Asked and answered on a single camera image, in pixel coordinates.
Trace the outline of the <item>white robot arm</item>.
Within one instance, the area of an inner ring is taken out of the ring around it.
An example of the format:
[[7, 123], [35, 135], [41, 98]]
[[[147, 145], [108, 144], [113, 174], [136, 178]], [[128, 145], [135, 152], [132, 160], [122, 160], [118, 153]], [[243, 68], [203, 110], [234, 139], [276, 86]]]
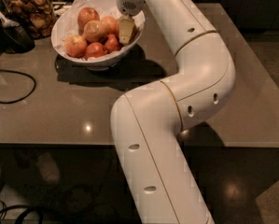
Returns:
[[191, 0], [117, 0], [134, 16], [147, 4], [176, 74], [121, 95], [110, 121], [122, 170], [143, 224], [215, 224], [177, 136], [227, 102], [235, 66], [222, 37]]

